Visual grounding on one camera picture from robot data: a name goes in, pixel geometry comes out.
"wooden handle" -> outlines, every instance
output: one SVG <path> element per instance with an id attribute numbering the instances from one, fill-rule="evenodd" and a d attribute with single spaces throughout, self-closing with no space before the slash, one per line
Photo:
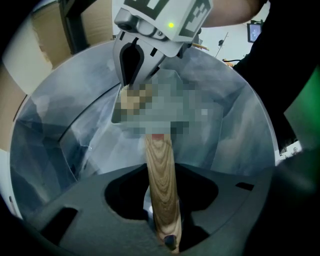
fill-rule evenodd
<path id="1" fill-rule="evenodd" d="M 145 148 L 156 233 L 177 254 L 182 228 L 171 136 L 147 134 Z"/>

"human arm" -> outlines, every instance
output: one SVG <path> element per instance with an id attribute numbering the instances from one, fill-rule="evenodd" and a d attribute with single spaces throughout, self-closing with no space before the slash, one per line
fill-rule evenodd
<path id="1" fill-rule="evenodd" d="M 213 9 L 204 28 L 241 24 L 251 20 L 267 0 L 212 0 Z"/>

